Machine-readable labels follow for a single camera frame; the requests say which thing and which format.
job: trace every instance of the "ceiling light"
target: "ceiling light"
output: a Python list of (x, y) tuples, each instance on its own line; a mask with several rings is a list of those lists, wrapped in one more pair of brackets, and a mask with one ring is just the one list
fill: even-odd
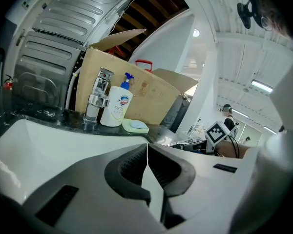
[(200, 35), (200, 31), (198, 29), (195, 29), (193, 32), (194, 37), (198, 37)]
[(236, 112), (237, 114), (240, 114), (240, 115), (242, 115), (242, 116), (244, 116), (244, 117), (246, 117), (246, 118), (248, 118), (248, 116), (247, 115), (245, 115), (244, 113), (242, 113), (242, 112), (239, 112), (239, 111), (237, 111), (237, 110), (235, 110), (235, 109), (232, 109), (234, 112)]
[(268, 131), (272, 132), (272, 133), (273, 133), (273, 134), (275, 134), (275, 135), (277, 134), (275, 131), (273, 131), (273, 130), (269, 129), (269, 128), (268, 128), (268, 127), (266, 127), (266, 126), (264, 126), (264, 128), (265, 128), (265, 129), (267, 129)]
[(273, 89), (271, 87), (269, 87), (259, 81), (256, 81), (256, 80), (252, 80), (251, 85), (258, 87), (258, 88), (261, 88), (261, 89), (267, 91), (268, 93), (271, 93), (273, 91)]

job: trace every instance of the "ceiling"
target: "ceiling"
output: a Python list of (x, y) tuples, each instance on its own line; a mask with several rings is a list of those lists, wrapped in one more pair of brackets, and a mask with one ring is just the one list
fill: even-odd
[[(248, 0), (199, 1), (216, 32), (219, 75), (217, 105), (229, 103), (234, 109), (248, 115), (256, 125), (277, 131), (282, 122), (269, 94), (251, 86), (251, 81), (255, 79), (275, 87), (293, 62), (293, 40), (265, 31), (253, 19), (251, 29), (246, 29), (236, 5)], [(191, 59), (201, 63), (206, 56), (206, 45), (200, 42), (200, 37), (193, 40), (183, 73), (202, 73), (201, 65), (197, 65), (197, 68), (187, 65)]]
[(128, 60), (133, 51), (149, 35), (187, 9), (188, 5), (184, 0), (135, 0), (132, 2), (111, 34), (131, 29), (146, 29), (146, 31), (119, 46), (123, 52), (121, 58)]

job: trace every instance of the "bar of soap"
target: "bar of soap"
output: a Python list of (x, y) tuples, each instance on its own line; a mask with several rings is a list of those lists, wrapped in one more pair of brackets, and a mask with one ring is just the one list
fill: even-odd
[(147, 129), (147, 125), (139, 120), (131, 120), (129, 124), (132, 128)]

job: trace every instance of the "fire extinguisher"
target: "fire extinguisher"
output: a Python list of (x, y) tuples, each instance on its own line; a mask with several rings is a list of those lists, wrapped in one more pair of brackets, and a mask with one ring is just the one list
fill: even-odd
[(8, 76), (9, 78), (4, 81), (4, 88), (7, 90), (12, 90), (13, 78), (10, 77), (9, 75), (6, 75), (6, 76)]

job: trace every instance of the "blue pump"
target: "blue pump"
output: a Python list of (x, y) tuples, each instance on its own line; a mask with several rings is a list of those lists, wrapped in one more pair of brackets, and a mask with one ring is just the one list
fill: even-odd
[(130, 85), (129, 85), (129, 80), (130, 79), (135, 79), (135, 77), (133, 77), (130, 73), (125, 73), (125, 75), (127, 76), (127, 80), (122, 82), (121, 84), (121, 88), (125, 88), (125, 89), (129, 89)]

